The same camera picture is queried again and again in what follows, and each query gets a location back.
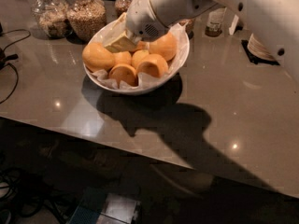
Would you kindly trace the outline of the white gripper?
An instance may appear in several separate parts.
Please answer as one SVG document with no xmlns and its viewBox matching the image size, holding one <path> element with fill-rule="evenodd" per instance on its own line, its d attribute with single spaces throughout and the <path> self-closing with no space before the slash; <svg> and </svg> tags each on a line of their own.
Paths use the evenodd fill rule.
<svg viewBox="0 0 299 224">
<path fill-rule="evenodd" d="M 125 24 L 130 32 L 110 37 L 104 47 L 113 53 L 132 51 L 140 38 L 154 41 L 178 22 L 196 18 L 216 5 L 212 0 L 133 0 L 127 14 L 123 12 L 113 23 L 113 27 Z"/>
</svg>

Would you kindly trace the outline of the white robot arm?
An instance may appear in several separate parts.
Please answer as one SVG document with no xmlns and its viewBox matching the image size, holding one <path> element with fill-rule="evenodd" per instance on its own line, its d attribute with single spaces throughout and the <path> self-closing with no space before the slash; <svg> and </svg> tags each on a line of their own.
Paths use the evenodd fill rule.
<svg viewBox="0 0 299 224">
<path fill-rule="evenodd" d="M 119 38 L 134 44 L 154 41 L 214 2 L 231 9 L 291 77 L 299 79 L 299 0 L 134 0 L 125 18 L 108 29 L 107 43 Z"/>
</svg>

